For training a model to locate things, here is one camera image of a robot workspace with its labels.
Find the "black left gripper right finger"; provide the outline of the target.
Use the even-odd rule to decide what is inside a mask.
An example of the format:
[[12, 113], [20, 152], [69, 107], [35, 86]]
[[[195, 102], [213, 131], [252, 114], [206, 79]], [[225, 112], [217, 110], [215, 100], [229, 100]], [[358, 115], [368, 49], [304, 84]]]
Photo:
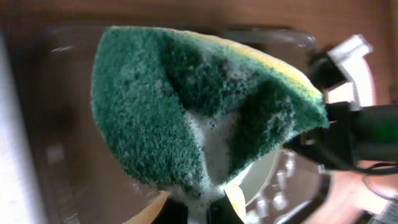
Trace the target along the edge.
[[224, 189], [222, 197], [210, 204], [208, 224], [245, 224], [246, 201], [241, 189]]

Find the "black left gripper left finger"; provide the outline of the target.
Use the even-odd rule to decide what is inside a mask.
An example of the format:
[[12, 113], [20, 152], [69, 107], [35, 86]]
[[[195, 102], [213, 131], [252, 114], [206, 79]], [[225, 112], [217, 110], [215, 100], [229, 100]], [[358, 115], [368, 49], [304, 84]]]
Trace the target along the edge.
[[167, 197], [159, 214], [152, 221], [152, 224], [187, 224], [188, 207], [176, 200]]

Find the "pale green plate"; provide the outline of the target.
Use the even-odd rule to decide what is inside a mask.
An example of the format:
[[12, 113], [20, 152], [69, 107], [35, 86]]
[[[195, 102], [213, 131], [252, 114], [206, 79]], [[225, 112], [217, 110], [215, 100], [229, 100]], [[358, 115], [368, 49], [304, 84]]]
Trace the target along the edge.
[[251, 163], [230, 181], [243, 191], [246, 205], [249, 205], [272, 178], [279, 161], [279, 150], [271, 151], [258, 161]]

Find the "yellow green sponge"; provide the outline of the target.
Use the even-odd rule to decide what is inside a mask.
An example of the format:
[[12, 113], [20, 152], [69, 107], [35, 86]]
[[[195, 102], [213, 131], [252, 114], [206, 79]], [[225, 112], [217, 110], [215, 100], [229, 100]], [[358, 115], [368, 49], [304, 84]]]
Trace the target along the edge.
[[205, 223], [224, 188], [262, 156], [329, 127], [300, 70], [250, 46], [192, 31], [110, 27], [91, 82], [95, 123], [134, 180], [168, 191]]

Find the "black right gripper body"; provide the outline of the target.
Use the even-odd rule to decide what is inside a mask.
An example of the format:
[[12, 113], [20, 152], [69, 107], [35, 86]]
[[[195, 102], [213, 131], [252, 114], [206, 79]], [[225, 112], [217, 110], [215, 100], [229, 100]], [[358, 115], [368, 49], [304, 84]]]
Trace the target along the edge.
[[344, 101], [326, 104], [329, 128], [315, 128], [284, 146], [330, 170], [359, 171], [359, 161], [374, 161], [370, 171], [397, 170], [397, 105], [351, 109]]

